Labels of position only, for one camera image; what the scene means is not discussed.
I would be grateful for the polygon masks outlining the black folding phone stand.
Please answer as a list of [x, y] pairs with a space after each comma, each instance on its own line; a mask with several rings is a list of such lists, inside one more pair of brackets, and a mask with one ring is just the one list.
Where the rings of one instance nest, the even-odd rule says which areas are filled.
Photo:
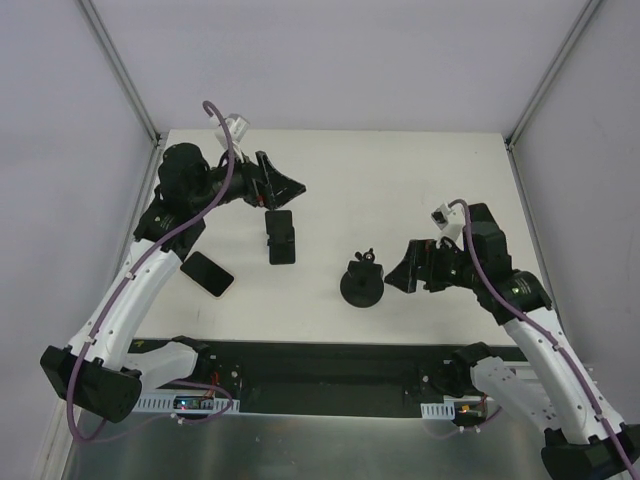
[[296, 262], [295, 228], [290, 210], [265, 212], [269, 263], [292, 265]]

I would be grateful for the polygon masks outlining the black round-base phone stand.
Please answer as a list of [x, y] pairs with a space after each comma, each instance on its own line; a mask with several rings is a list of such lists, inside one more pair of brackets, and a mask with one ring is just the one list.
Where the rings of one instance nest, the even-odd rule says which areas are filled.
[[356, 308], [376, 305], [384, 294], [383, 266], [376, 261], [373, 248], [356, 252], [340, 280], [342, 298]]

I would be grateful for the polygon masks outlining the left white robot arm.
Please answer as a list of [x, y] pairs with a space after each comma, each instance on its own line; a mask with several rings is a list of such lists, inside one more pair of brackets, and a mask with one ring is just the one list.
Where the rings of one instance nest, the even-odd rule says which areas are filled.
[[305, 185], [279, 172], [265, 152], [255, 156], [224, 153], [211, 167], [192, 143], [164, 152], [154, 197], [121, 271], [67, 345], [49, 346], [41, 356], [46, 377], [68, 409], [80, 407], [119, 423], [144, 392], [175, 380], [191, 389], [209, 382], [210, 349], [201, 341], [178, 336], [146, 353], [129, 348], [154, 299], [204, 232], [208, 211], [235, 200], [273, 211], [305, 193]]

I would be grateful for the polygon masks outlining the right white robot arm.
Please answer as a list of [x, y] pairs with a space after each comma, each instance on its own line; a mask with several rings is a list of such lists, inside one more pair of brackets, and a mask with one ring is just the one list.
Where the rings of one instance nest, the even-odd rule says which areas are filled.
[[515, 342], [539, 382], [518, 379], [482, 342], [457, 350], [431, 380], [445, 395], [479, 391], [544, 436], [541, 458], [553, 479], [638, 478], [639, 427], [606, 400], [531, 272], [513, 267], [504, 232], [484, 203], [444, 203], [431, 215], [440, 234], [412, 240], [384, 281], [405, 293], [458, 287], [473, 292]]

